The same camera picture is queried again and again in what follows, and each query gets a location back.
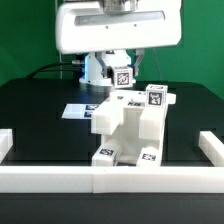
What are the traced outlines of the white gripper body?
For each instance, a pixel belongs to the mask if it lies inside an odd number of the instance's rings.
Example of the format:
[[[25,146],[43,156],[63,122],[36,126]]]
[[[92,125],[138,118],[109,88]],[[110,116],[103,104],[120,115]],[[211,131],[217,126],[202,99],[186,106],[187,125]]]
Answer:
[[[108,13],[99,0],[62,4],[56,47],[63,54],[169,46],[181,39],[182,0],[138,0],[137,9]]]

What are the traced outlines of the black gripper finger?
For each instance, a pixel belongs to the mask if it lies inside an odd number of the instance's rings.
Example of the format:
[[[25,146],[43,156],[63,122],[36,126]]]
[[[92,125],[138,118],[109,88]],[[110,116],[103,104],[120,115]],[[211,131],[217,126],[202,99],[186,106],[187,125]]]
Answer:
[[[139,73],[139,66],[144,58],[144,55],[145,55],[144,49],[135,49],[134,50],[133,70],[134,70],[135,76],[137,76]]]
[[[110,78],[111,77],[111,67],[106,64],[106,53],[105,52],[96,52],[95,58],[99,62],[101,68],[102,68],[102,76],[104,78]]]

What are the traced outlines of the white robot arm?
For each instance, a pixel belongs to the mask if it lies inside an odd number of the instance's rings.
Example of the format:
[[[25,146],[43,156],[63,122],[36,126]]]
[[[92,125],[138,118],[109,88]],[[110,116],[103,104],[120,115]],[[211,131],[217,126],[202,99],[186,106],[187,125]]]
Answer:
[[[63,0],[56,15],[56,47],[83,54],[82,83],[133,85],[146,48],[181,39],[182,0]]]

